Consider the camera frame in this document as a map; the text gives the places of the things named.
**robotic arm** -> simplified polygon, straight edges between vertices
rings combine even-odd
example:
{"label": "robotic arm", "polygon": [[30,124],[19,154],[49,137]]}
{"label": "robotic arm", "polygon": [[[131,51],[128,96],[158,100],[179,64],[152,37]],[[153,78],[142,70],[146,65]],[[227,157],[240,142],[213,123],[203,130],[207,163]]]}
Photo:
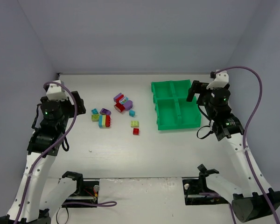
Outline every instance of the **robotic arm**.
{"label": "robotic arm", "polygon": [[246,153],[249,155],[260,184],[275,209],[280,206],[280,191],[272,189],[261,174],[249,147],[244,148],[242,145],[244,129],[228,106],[230,92],[227,72],[222,71],[217,74],[212,72],[211,78],[214,78],[211,83],[194,81],[189,89],[187,101],[191,102],[194,95],[199,94],[197,104],[205,107],[206,117],[210,121],[210,132],[216,135],[218,141],[225,142],[223,145],[226,146],[226,153],[230,156],[241,186],[236,186],[224,179],[215,169],[207,170],[203,164],[198,167],[199,182],[205,192],[213,190],[232,204],[233,211],[241,222],[271,215],[272,211],[253,178]]}
{"label": "robotic arm", "polygon": [[[75,107],[71,104],[69,98],[65,95],[65,90],[57,85],[50,84],[46,86],[47,94],[41,98],[41,111],[43,120],[40,128],[35,128],[28,145],[28,155],[26,169],[15,197],[12,207],[6,216],[0,217],[0,224],[13,224],[19,221],[21,224],[49,224],[51,217],[62,205],[66,198],[74,192],[79,193],[83,185],[82,174],[66,172],[60,180],[57,187],[49,193],[47,198],[41,201],[42,191],[48,177],[49,170],[58,154],[60,145],[63,145],[65,151],[69,150],[66,138],[64,143],[58,143],[52,150],[48,151],[36,164],[32,173],[29,170],[36,159],[45,152],[50,146],[58,141],[65,133],[69,118],[74,117]],[[71,92],[77,103],[77,115],[85,114],[84,102],[77,91]],[[21,199],[25,198],[21,209]]]}

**green tray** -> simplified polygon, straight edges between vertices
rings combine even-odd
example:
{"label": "green tray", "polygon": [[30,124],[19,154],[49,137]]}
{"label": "green tray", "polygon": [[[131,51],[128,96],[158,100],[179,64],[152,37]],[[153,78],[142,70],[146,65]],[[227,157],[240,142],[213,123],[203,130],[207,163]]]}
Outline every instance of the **green tray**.
{"label": "green tray", "polygon": [[152,82],[158,130],[200,127],[201,114],[196,97],[187,102],[190,80]]}

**white table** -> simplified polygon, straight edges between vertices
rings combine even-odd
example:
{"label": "white table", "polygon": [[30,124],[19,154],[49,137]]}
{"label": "white table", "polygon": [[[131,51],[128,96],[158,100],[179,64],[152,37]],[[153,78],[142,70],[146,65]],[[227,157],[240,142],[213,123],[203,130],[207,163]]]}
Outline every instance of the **white table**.
{"label": "white table", "polygon": [[[61,75],[71,91],[79,92],[87,112],[78,116],[67,137],[70,150],[59,150],[49,176],[59,178],[70,170],[83,173],[85,178],[126,178],[100,183],[99,201],[116,199],[120,201],[118,206],[71,209],[70,224],[232,223],[227,205],[185,206],[179,178],[198,176],[197,166],[203,163],[239,184],[221,143],[214,135],[197,139],[197,129],[157,130],[150,83],[185,79],[211,81],[209,75]],[[133,101],[134,118],[114,109],[113,97],[120,92]],[[91,110],[102,107],[112,112],[109,129],[100,129],[97,122],[91,121]],[[140,122],[139,136],[133,135],[131,120]],[[270,224],[273,217],[250,223]]]}

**red block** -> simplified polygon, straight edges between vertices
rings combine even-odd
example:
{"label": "red block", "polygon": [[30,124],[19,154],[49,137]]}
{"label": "red block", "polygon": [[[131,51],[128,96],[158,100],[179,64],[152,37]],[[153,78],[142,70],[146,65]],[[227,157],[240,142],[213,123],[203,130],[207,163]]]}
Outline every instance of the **red block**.
{"label": "red block", "polygon": [[118,98],[116,99],[116,103],[118,103],[118,102],[120,101],[121,98],[123,98],[123,94],[122,94],[120,97],[118,97]]}
{"label": "red block", "polygon": [[133,129],[133,134],[139,135],[139,129],[138,129],[138,128],[134,128],[134,129]]}
{"label": "red block", "polygon": [[110,127],[110,124],[111,124],[111,117],[109,115],[106,115],[106,127]]}
{"label": "red block", "polygon": [[119,112],[123,112],[125,110],[125,107],[119,102],[117,104],[115,104],[114,107]]}

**blue block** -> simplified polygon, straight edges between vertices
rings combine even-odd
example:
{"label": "blue block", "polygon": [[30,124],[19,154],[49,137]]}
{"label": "blue block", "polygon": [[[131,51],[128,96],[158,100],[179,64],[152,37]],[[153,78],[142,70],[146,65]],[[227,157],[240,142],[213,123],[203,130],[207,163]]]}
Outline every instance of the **blue block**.
{"label": "blue block", "polygon": [[134,116],[135,116],[135,111],[130,110],[130,111],[129,111],[129,115],[130,115],[131,117],[134,117]]}
{"label": "blue block", "polygon": [[98,118],[98,126],[99,126],[99,127],[103,127],[103,126],[102,126],[102,121],[103,121],[103,116],[100,115],[99,118]]}
{"label": "blue block", "polygon": [[98,110],[95,108],[93,110],[91,110],[91,112],[92,112],[92,114],[98,114]]}

